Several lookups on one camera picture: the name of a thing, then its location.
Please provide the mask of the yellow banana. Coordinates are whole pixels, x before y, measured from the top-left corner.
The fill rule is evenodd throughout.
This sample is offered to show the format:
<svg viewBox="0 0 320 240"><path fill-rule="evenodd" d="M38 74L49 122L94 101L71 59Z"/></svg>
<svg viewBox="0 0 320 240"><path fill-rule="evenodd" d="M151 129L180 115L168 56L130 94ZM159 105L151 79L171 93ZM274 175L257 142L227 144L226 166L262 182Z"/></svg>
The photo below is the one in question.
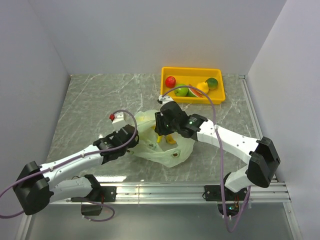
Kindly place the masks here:
<svg viewBox="0 0 320 240"><path fill-rule="evenodd" d="M173 139L172 135L171 134L168 134L168 135L159 135L157 137L157 140L156 142L157 143L160 143L162 141L162 139L165 139L165 141L170 144L170 145L175 145L177 142Z"/></svg>

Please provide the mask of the green apple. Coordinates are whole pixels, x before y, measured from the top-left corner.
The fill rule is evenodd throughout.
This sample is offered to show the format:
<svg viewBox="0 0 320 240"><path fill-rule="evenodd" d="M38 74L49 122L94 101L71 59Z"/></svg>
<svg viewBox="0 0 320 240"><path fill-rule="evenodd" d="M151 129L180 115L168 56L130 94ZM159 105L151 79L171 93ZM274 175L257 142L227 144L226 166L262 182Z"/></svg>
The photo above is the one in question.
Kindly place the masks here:
<svg viewBox="0 0 320 240"><path fill-rule="evenodd" d="M173 91L175 96L177 96L177 97L186 97L188 95L189 88L188 87L184 87L184 85L185 85L184 83L176 85L176 89Z"/></svg>

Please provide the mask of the light green plastic bag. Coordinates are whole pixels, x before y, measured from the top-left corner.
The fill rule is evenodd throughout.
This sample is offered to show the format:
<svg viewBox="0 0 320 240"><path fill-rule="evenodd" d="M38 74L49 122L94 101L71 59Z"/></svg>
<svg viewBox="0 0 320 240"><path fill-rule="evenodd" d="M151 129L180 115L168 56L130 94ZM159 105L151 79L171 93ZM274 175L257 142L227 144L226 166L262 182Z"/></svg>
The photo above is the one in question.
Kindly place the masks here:
<svg viewBox="0 0 320 240"><path fill-rule="evenodd" d="M156 112L155 109L139 111L134 116L137 122L139 143L128 149L127 152L135 157L172 168L187 160L193 152L195 141L191 138L184 138L175 132L170 135L172 135L176 144L168 144L165 138L157 143L158 134L155 132Z"/></svg>

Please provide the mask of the watermelon slice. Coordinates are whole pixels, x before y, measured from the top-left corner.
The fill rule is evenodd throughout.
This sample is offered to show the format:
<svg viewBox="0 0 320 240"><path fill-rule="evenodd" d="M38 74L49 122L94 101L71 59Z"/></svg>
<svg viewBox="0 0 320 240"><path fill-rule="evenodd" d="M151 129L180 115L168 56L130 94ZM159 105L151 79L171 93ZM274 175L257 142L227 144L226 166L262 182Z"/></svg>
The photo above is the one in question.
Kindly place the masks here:
<svg viewBox="0 0 320 240"><path fill-rule="evenodd" d="M193 98L203 98L203 95L198 92L196 89L192 88L192 85L189 84L188 85L189 88L188 88L188 93L187 93L187 97L193 97Z"/></svg>

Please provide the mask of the yellow pear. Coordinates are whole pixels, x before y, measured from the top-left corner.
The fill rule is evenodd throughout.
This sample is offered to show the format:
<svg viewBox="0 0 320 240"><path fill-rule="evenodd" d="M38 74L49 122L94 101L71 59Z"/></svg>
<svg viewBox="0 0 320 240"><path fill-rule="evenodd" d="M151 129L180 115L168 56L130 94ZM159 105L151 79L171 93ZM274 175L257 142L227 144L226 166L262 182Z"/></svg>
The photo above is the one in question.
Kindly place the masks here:
<svg viewBox="0 0 320 240"><path fill-rule="evenodd" d="M200 82L196 85L196 88L199 89L201 92L207 94L209 92L209 86L206 81Z"/></svg>

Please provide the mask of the green round fruit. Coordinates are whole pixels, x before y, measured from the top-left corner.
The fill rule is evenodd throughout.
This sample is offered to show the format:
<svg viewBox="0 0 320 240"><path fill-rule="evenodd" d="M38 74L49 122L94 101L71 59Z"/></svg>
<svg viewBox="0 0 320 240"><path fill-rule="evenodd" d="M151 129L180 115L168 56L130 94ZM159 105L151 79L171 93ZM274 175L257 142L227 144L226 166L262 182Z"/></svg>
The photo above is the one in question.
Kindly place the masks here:
<svg viewBox="0 0 320 240"><path fill-rule="evenodd" d="M206 81L209 90L215 90L218 88L218 80L214 77L208 78Z"/></svg>

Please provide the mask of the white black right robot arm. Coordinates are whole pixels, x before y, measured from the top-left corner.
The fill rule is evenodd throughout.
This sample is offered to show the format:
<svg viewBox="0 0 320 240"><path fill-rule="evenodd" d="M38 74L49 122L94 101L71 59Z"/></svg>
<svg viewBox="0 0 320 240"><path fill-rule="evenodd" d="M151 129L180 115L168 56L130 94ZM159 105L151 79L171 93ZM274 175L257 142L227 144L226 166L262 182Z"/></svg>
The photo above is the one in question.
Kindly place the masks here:
<svg viewBox="0 0 320 240"><path fill-rule="evenodd" d="M155 113L155 132L158 135L178 133L185 139L219 147L231 153L246 165L224 177L220 194L233 199L246 187L255 185L268 188L279 165L280 157L273 141L268 137L256 139L240 135L213 123L199 114L187 115L175 101L160 101Z"/></svg>

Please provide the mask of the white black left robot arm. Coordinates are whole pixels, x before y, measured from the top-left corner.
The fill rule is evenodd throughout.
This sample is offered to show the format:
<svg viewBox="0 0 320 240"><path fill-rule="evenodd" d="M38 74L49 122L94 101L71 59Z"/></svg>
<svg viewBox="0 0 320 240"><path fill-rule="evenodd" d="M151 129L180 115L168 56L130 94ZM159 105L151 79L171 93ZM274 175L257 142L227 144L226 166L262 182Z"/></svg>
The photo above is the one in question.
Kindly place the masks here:
<svg viewBox="0 0 320 240"><path fill-rule="evenodd" d="M138 143L138 130L127 124L61 160L41 165L35 161L26 164L12 189L26 215L36 214L48 204L68 198L100 202L104 191L92 174L77 179L73 176L122 157Z"/></svg>

